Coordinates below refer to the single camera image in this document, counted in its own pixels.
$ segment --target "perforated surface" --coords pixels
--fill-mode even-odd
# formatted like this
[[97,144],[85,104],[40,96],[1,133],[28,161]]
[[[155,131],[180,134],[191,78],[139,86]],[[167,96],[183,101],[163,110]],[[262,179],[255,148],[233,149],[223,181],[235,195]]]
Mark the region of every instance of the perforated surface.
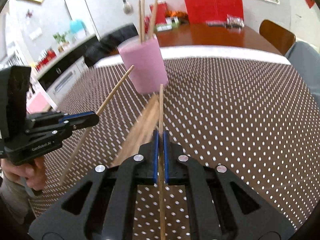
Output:
[[[319,111],[294,68],[223,58],[172,59],[165,65],[164,125],[171,141],[202,165],[227,166],[298,228],[319,200]],[[60,110],[97,110],[124,73],[122,65],[87,71]],[[46,156],[48,185],[32,201],[36,215],[89,169],[111,164],[149,98],[124,82],[81,148],[66,186],[58,179],[82,131]],[[167,239],[188,239],[184,187],[166,189]],[[158,239],[157,188],[140,186],[136,203],[134,239]]]

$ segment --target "cabinet drawer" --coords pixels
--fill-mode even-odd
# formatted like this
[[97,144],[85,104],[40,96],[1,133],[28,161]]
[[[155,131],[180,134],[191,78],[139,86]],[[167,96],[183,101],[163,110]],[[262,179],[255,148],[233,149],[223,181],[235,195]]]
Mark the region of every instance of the cabinet drawer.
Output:
[[80,75],[81,72],[76,64],[73,64],[51,85],[47,93],[55,104],[58,105],[61,102]]
[[84,57],[81,57],[80,59],[78,59],[76,61],[76,65],[77,65],[78,69],[80,70],[80,72],[84,72],[88,69],[88,66],[84,62]]

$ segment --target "red box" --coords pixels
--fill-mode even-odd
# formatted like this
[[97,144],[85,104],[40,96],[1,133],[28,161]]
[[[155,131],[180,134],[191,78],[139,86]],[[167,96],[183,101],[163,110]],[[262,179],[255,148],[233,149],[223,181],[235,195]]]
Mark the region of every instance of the red box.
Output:
[[[150,10],[152,13],[153,5],[150,5]],[[166,2],[158,3],[157,16],[156,16],[156,24],[167,23],[165,21],[165,12],[168,10],[168,6]]]
[[185,0],[185,3],[191,24],[226,22],[227,15],[244,18],[242,0]]

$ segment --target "black chair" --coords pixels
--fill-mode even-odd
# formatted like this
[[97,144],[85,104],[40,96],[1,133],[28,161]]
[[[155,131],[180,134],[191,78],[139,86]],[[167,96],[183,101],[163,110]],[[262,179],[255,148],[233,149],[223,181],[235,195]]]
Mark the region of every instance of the black chair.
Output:
[[108,57],[122,42],[137,36],[138,32],[133,24],[123,26],[105,35],[100,41],[88,48],[84,54],[84,62],[90,68],[99,60]]

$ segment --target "silver screw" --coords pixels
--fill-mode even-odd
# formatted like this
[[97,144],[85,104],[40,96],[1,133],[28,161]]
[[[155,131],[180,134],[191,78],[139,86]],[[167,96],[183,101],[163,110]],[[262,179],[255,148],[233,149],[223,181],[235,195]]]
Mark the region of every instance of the silver screw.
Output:
[[94,169],[96,172],[103,172],[106,169],[106,167],[104,165],[98,165]]
[[189,157],[187,155],[180,155],[178,157],[178,160],[181,162],[186,162],[189,159]]
[[133,157],[133,159],[134,159],[135,161],[137,161],[137,162],[140,162],[140,161],[143,160],[143,155],[137,154],[137,155],[135,155],[135,156]]
[[219,165],[217,167],[217,171],[218,172],[221,172],[221,173],[225,173],[227,171],[227,167],[226,166],[223,166],[223,165]]

